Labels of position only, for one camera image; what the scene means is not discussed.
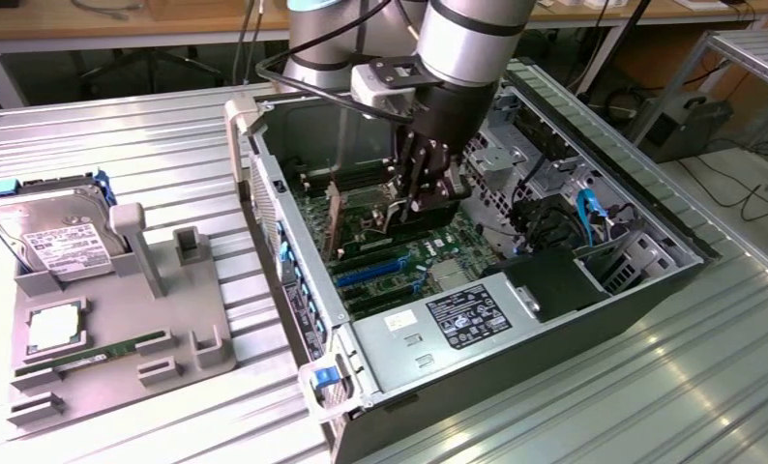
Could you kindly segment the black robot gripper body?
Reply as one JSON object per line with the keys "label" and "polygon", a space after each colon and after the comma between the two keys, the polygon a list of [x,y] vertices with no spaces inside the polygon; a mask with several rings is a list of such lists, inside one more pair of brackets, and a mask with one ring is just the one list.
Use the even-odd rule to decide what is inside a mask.
{"label": "black robot gripper body", "polygon": [[462,149],[481,128],[497,89],[497,81],[481,87],[449,82],[419,87],[414,95],[410,130],[450,149]]}

